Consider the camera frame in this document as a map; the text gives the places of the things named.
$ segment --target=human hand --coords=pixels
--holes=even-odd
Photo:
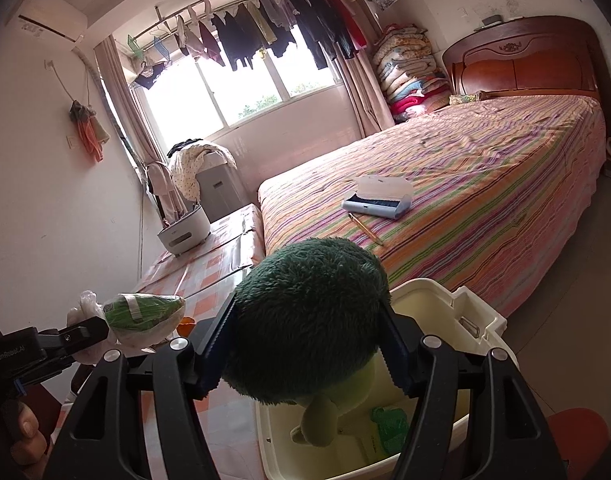
[[[28,406],[23,403],[21,405],[18,421],[23,438],[10,447],[10,454],[30,480],[41,480],[48,461],[48,456],[45,454],[48,446],[45,437],[39,431],[37,417]]]

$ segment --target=green object in bin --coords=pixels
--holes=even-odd
[[[112,329],[145,332],[185,306],[180,296],[119,294],[103,305],[103,314]]]
[[[377,425],[379,441],[385,453],[388,456],[400,453],[408,434],[408,417],[404,410],[372,408],[370,420]]]

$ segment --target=window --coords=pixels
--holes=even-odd
[[[252,70],[239,62],[233,72],[222,49],[225,67],[211,59],[183,57],[150,90],[138,88],[135,95],[164,151],[182,140],[227,131],[256,113],[339,82],[332,69],[317,70],[298,27],[292,34],[296,45],[290,43],[280,58],[271,50],[257,52]]]

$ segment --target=striped bedsheet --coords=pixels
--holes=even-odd
[[[373,251],[391,288],[427,277],[465,285],[508,316],[534,291],[589,205],[605,161],[599,103],[517,96],[451,106],[320,156],[259,190],[266,253],[310,237]],[[362,216],[341,209],[363,174],[413,182],[412,208]]]

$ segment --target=metal bolt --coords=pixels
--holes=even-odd
[[[503,348],[493,348],[492,357],[494,357],[497,361],[505,361],[509,356],[508,352],[506,352]]]
[[[107,352],[105,352],[105,354],[103,354],[103,358],[108,363],[116,361],[117,359],[119,359],[120,356],[121,352],[119,352],[117,349],[108,350]]]
[[[188,346],[188,340],[185,337],[176,337],[170,341],[170,348],[173,350],[183,350]]]
[[[423,338],[423,344],[428,348],[439,348],[441,346],[441,339],[435,335],[426,335]]]

